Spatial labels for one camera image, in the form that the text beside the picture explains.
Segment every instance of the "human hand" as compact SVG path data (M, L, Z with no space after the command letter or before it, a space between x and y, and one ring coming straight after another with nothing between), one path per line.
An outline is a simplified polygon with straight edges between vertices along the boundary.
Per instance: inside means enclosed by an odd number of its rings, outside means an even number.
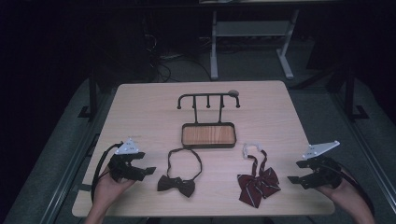
M135 180L121 180L120 183L115 181L111 178L108 167L100 176L96 185L92 208L85 220L86 224L102 223L110 205L136 182Z
M353 179L345 170L344 174ZM321 186L316 188L319 192L326 195L335 204L349 213L358 224L373 224L374 217L367 203L360 196L359 192L348 181L342 178L341 184L333 189L331 186Z

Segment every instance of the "burgundy bow tie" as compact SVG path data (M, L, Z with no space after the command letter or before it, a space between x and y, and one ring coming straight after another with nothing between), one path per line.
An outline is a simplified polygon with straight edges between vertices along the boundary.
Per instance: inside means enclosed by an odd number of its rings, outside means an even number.
M239 187L242 190L239 200L255 208L260 206L262 198L266 199L277 191L280 191L280 187L278 186L279 181L275 171L272 168L264 171L267 157L264 151L262 153L265 159L260 166L259 176L256 177L257 159L250 155L247 157L254 159L252 175L237 176Z
M161 176L157 190L164 191L172 188L178 189L180 193L190 198L194 193L195 183L193 180L182 180L180 177L169 178L166 175Z

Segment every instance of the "dark floor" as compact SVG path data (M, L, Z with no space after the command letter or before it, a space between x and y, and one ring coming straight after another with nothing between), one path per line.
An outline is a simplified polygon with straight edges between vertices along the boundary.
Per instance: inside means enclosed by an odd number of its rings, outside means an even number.
M314 42L293 40L288 59L295 79L287 80L276 57L281 42L263 40L258 46L219 55L219 81L282 80L291 87L320 71L305 69ZM209 81L209 54L203 52L196 62L180 57L166 61L159 67L163 81L167 76L174 81ZM343 163L361 182L375 205L377 223L395 223L395 190L387 189L396 183L396 126L375 101L369 88L359 80L355 86L355 105L362 105L369 119L351 122L343 111L344 88L338 93L325 89L325 77L303 90L290 90L298 116L308 141L319 144L338 140L340 147L326 155ZM77 189L90 161L90 144L105 122L116 90L98 92L98 114L89 119L78 118L78 113L89 105L88 81L84 81L65 109L34 170L9 212L5 223L82 223L71 209ZM326 217L271 217L279 223L351 223L345 212L336 209ZM107 217L105 223L144 223L144 217ZM262 223L261 217L216 217L163 219L162 223Z

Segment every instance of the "wooden tabletop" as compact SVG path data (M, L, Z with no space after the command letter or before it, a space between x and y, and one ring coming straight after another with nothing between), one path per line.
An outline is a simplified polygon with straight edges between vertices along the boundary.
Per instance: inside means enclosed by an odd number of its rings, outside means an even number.
M224 97L222 121L235 126L234 148L195 149L203 163L202 173L195 179L195 192L190 198L177 189L157 191L158 180L166 175L167 154L182 147L182 125L194 122L192 99L185 98L181 109L177 99L185 93L217 93L239 91L240 108L235 99ZM199 122L219 120L219 97L197 98ZM218 216L290 216L327 215L333 203L314 189L303 189L287 179L303 176L310 169L300 169L295 162L302 159L308 147L303 127L284 83L280 81L195 82L166 84L128 84L118 88L106 123L83 179L90 185L103 152L115 143L132 137L145 158L132 162L139 168L157 167L153 175L136 182L114 203L107 214L123 217L218 217ZM268 154L265 168L272 167L279 178L281 191L262 199L258 209L239 201L241 189L237 175L251 175L252 160L244 160L245 143L260 143ZM104 166L114 151L110 151ZM253 147L249 154L261 163L263 155ZM191 179L199 172L199 162L188 151L171 157L171 177ZM90 193L80 190L73 206L77 217L87 216L92 206Z

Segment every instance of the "dark background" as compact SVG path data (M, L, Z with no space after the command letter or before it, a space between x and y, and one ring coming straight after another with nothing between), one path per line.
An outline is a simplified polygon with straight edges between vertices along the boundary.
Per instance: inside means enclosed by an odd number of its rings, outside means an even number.
M89 4L97 7L95 1ZM308 66L324 69L342 61L353 67L396 123L395 9L385 0L306 8L294 36L317 41ZM49 0L3 0L0 10L3 221L83 80L94 73L101 91L108 91L123 82L150 82L155 71L144 48L140 19L145 13L98 12L72 1ZM210 36L210 29L201 25L210 16L207 11L159 11L150 15L148 28L163 39L163 50L188 49L194 54L197 37Z

